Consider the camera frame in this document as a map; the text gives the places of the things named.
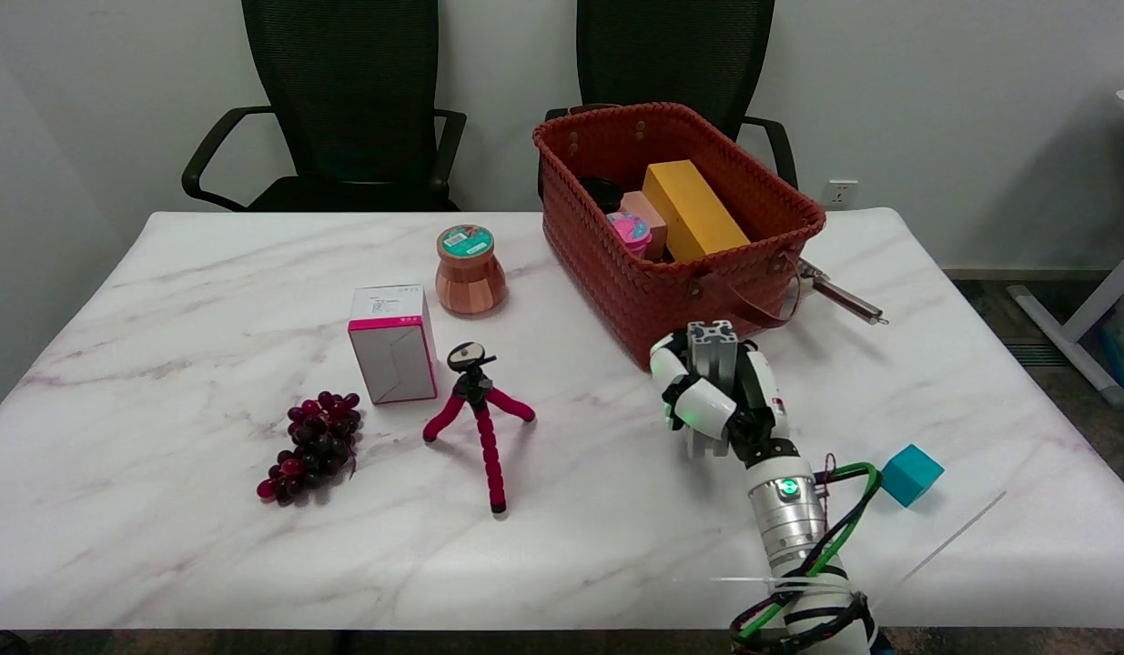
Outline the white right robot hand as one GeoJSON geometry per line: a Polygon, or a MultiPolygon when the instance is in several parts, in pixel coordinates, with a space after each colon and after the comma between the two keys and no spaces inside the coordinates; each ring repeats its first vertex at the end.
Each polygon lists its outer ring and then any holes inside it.
{"type": "Polygon", "coordinates": [[[687,434],[691,453],[733,453],[746,468],[799,455],[765,353],[728,320],[669,333],[650,348],[649,372],[667,427],[687,434]]]}

